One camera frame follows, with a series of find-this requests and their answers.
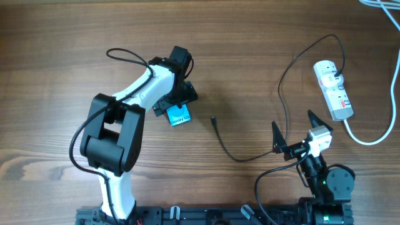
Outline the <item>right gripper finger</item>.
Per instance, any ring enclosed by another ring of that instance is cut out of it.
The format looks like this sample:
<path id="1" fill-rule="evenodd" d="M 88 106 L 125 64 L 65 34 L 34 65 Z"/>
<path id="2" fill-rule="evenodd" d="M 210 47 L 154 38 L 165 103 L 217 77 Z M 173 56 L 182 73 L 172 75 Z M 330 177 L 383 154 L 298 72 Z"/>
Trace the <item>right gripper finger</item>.
<path id="1" fill-rule="evenodd" d="M 310 109 L 307 111 L 307 115 L 309 117 L 311 126 L 313 128 L 317 128 L 319 126 L 325 126 L 329 131 L 332 131 L 333 128 L 325 123 L 323 120 L 319 119 Z"/>
<path id="2" fill-rule="evenodd" d="M 273 134 L 273 144 L 272 151 L 273 153 L 283 153 L 287 148 L 287 143 L 275 121 L 271 123 L 272 125 L 272 134 Z"/>

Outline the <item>turquoise Galaxy S25 smartphone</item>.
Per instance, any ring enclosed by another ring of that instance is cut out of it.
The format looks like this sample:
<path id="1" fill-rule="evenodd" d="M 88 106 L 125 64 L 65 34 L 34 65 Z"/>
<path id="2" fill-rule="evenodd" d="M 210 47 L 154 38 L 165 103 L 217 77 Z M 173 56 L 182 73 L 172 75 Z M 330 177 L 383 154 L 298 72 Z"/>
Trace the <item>turquoise Galaxy S25 smartphone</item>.
<path id="1" fill-rule="evenodd" d="M 182 105 L 181 108 L 172 106 L 166 112 L 171 126 L 178 126 L 191 121 L 191 115 L 186 104 Z"/>

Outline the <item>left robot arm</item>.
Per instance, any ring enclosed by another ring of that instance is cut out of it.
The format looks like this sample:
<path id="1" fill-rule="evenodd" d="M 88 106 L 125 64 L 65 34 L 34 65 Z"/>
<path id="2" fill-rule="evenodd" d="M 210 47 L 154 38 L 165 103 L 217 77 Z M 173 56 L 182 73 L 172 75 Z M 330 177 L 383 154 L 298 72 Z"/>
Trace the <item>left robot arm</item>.
<path id="1" fill-rule="evenodd" d="M 144 74 L 126 89 L 111 96 L 99 93 L 89 109 L 87 120 L 76 131 L 81 136 L 80 153 L 89 164 L 87 173 L 98 176 L 102 204 L 92 210 L 78 210 L 78 224 L 142 224 L 131 190 L 130 171 L 138 160 L 145 115 L 165 114 L 172 126 L 191 121 L 188 103 L 198 99 L 187 80 L 194 60 L 189 51 L 174 46 L 169 57 L 136 64 Z"/>

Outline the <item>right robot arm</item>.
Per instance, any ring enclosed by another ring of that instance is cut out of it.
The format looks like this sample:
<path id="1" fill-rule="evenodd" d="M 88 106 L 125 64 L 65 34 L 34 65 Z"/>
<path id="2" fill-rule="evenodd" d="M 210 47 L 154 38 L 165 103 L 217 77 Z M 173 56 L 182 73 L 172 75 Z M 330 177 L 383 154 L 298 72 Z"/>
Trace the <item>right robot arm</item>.
<path id="1" fill-rule="evenodd" d="M 342 164 L 328 166 L 322 152 L 333 139 L 333 128 L 307 112 L 312 128 L 301 142 L 288 145 L 278 125 L 272 122 L 272 151 L 284 160 L 296 159 L 296 170 L 312 197 L 302 197 L 293 205 L 269 206 L 266 212 L 277 224 L 353 224 L 351 193 L 356 175 Z"/>

